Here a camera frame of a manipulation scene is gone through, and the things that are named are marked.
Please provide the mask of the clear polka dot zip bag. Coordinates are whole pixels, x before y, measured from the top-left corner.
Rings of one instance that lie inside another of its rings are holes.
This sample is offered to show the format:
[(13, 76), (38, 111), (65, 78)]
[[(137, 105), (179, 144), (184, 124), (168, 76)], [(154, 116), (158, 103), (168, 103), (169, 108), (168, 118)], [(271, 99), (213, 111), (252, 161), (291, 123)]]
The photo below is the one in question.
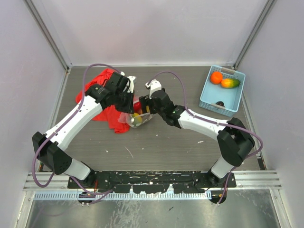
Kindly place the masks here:
[(149, 107), (146, 106), (147, 112), (144, 113), (139, 101), (139, 97), (137, 96), (135, 96), (133, 99), (133, 109), (133, 114), (121, 113), (118, 118), (118, 122), (127, 124), (132, 128), (137, 128), (152, 119)]

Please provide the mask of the orange fruit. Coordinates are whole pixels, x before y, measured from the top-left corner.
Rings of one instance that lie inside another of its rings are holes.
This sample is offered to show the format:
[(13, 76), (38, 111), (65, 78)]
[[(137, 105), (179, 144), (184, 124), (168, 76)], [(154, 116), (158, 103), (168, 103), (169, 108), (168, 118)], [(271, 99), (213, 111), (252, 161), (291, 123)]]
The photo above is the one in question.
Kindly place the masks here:
[(218, 85), (223, 80), (223, 74), (221, 72), (213, 72), (209, 79), (211, 83)]

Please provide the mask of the orange green mango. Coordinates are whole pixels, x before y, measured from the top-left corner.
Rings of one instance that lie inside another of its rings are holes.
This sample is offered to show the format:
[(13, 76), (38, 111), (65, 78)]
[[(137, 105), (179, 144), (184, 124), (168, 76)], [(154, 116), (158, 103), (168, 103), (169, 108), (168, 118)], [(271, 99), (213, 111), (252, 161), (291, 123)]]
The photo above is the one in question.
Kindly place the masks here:
[(235, 78), (225, 78), (221, 81), (223, 88), (236, 88), (240, 85), (240, 81)]

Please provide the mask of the red pepper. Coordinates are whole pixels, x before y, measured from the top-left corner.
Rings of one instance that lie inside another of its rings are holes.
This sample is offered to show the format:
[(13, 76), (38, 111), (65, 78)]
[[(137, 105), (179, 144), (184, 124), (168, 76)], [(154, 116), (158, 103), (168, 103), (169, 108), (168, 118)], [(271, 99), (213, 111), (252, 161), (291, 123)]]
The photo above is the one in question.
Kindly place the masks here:
[(135, 102), (135, 103), (133, 104), (133, 108), (134, 108), (134, 110), (137, 112), (138, 110), (141, 109), (141, 103), (140, 103), (139, 101)]

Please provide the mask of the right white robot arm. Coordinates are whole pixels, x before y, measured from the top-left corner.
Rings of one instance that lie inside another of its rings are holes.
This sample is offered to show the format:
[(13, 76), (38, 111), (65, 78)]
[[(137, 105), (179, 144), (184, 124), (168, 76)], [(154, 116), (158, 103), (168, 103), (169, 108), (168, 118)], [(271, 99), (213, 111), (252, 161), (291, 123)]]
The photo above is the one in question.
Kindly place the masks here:
[(192, 130), (218, 142), (221, 156), (207, 173), (213, 187), (221, 186), (227, 174), (239, 167), (255, 146), (239, 119), (216, 120), (192, 113), (186, 107), (174, 104), (164, 89), (139, 97), (139, 102), (144, 113), (158, 114), (167, 125)]

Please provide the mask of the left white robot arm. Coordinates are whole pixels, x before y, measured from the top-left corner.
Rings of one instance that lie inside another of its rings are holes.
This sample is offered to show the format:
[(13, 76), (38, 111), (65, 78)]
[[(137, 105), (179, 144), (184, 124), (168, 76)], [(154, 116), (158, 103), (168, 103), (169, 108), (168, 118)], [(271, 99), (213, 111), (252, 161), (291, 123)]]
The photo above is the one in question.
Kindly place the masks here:
[(134, 76), (114, 72), (104, 84), (91, 85), (77, 106), (57, 125), (44, 134), (36, 132), (33, 135), (34, 159), (56, 175), (66, 174), (76, 178), (84, 188), (92, 187), (95, 171), (66, 154), (65, 150), (85, 125), (106, 108), (114, 106), (119, 112), (132, 114), (135, 80)]

